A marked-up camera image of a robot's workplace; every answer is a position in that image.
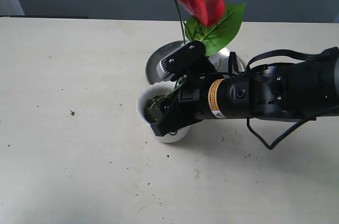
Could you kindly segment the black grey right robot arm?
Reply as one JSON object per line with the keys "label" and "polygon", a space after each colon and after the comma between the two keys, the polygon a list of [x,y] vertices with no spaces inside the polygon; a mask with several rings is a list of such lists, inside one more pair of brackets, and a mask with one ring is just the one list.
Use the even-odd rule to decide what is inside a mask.
{"label": "black grey right robot arm", "polygon": [[144,111],[155,135],[164,136],[210,119],[308,121],[338,115],[338,48],[317,55],[274,50],[255,61],[286,56],[241,72],[218,72],[200,42],[168,55],[162,65],[180,81],[169,94],[157,94]]}

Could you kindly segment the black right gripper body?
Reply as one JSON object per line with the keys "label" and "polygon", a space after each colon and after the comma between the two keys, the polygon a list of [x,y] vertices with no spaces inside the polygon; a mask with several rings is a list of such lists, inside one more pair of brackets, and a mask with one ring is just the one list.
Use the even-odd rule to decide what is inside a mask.
{"label": "black right gripper body", "polygon": [[161,111],[176,107],[181,110],[188,110],[193,113],[197,119],[214,119],[208,100],[209,90],[212,83],[217,81],[218,77],[204,77],[197,81],[191,81],[188,78],[180,80],[170,93],[162,96]]}

